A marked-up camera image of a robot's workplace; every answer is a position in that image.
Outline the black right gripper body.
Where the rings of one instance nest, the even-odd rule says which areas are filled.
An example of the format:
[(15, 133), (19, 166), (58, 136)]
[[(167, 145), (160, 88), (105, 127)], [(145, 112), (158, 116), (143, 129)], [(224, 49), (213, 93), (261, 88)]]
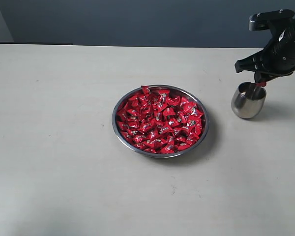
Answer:
[(295, 71), (295, 18), (270, 21), (272, 38), (266, 46), (235, 63), (236, 73), (261, 72), (268, 79), (290, 76)]

